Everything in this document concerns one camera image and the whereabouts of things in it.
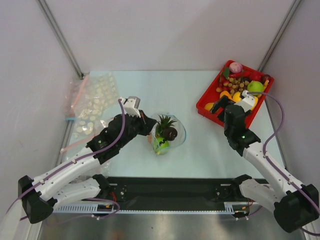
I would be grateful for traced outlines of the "toy pineapple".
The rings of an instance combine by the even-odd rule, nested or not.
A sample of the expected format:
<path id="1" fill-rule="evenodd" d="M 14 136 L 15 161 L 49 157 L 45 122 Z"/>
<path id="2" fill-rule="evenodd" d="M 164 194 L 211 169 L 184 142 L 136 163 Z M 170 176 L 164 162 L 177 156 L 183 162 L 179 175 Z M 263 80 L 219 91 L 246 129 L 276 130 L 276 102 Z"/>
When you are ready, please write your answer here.
<path id="1" fill-rule="evenodd" d="M 157 122 L 155 129 L 155 138 L 162 137 L 163 131 L 169 127 L 174 127 L 174 123 L 177 121 L 175 119 L 171 119 L 169 116 L 159 115 L 160 121 Z"/>

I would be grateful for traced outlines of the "yellow toy potato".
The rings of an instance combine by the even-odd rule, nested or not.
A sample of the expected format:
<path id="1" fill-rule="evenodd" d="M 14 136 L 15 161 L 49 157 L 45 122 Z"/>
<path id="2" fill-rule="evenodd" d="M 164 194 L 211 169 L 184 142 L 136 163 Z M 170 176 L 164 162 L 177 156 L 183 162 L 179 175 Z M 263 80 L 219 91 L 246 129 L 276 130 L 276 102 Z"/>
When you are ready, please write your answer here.
<path id="1" fill-rule="evenodd" d="M 204 106 L 204 109 L 206 111 L 210 111 L 213 108 L 214 104 L 215 104 L 214 102 L 209 102 Z"/>

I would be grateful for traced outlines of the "clear blue-zipper bag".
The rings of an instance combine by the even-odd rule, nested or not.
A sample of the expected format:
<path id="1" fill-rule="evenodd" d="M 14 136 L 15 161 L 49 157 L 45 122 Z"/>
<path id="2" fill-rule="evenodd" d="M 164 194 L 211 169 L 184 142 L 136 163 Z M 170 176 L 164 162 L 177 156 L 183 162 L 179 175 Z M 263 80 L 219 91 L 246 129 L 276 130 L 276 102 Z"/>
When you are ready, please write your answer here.
<path id="1" fill-rule="evenodd" d="M 155 155 L 165 155 L 185 143 L 186 129 L 174 114 L 156 112 L 151 118 L 155 119 L 156 123 L 147 136 L 147 141 Z"/>

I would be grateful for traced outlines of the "dark purple toy plum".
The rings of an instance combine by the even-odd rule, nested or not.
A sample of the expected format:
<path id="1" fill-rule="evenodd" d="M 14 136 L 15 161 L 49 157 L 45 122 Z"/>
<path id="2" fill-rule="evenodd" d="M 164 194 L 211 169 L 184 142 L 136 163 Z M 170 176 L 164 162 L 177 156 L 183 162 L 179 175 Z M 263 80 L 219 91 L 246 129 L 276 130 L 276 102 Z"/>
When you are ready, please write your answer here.
<path id="1" fill-rule="evenodd" d="M 174 127 L 168 127 L 162 133 L 162 137 L 168 141 L 174 141 L 178 136 L 178 131 Z"/>

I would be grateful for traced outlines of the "green toy watermelon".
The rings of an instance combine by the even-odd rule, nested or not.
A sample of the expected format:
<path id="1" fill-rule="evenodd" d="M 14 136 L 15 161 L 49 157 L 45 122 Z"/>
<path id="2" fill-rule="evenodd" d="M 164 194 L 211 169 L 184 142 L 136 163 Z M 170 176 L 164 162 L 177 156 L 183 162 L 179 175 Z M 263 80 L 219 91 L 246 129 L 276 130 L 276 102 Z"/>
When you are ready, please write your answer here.
<path id="1" fill-rule="evenodd" d="M 153 151 L 157 155 L 165 155 L 169 151 L 170 144 L 163 137 L 157 137 L 152 144 Z"/>

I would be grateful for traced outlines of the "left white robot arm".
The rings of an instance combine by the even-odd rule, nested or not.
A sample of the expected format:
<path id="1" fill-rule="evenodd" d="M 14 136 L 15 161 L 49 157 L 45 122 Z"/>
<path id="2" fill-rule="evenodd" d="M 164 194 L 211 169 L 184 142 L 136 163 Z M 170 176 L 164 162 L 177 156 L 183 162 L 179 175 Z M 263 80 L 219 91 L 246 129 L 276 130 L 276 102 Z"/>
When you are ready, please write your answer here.
<path id="1" fill-rule="evenodd" d="M 45 220 L 63 205 L 109 197 L 110 184 L 102 174 L 95 174 L 80 183 L 72 181 L 115 157 L 136 136 L 150 134 L 157 120 L 145 116 L 142 110 L 139 113 L 140 116 L 116 115 L 70 160 L 35 178 L 27 175 L 20 178 L 18 195 L 31 224 Z"/>

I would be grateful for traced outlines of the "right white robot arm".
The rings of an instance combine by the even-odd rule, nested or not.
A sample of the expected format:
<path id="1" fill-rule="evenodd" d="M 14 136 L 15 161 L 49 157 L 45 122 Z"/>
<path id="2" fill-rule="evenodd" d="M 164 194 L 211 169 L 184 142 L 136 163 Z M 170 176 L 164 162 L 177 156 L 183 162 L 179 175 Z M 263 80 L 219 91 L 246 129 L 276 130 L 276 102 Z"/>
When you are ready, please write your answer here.
<path id="1" fill-rule="evenodd" d="M 210 109 L 212 114 L 223 109 L 218 118 L 224 123 L 224 135 L 230 147 L 250 162 L 269 184 L 264 186 L 242 175 L 235 178 L 236 185 L 230 188 L 230 194 L 237 201 L 249 198 L 257 202 L 273 213 L 284 231 L 291 233 L 320 217 L 319 191 L 281 167 L 267 152 L 267 144 L 246 127 L 245 119 L 254 103 L 254 97 L 245 93 L 238 102 L 223 96 Z"/>

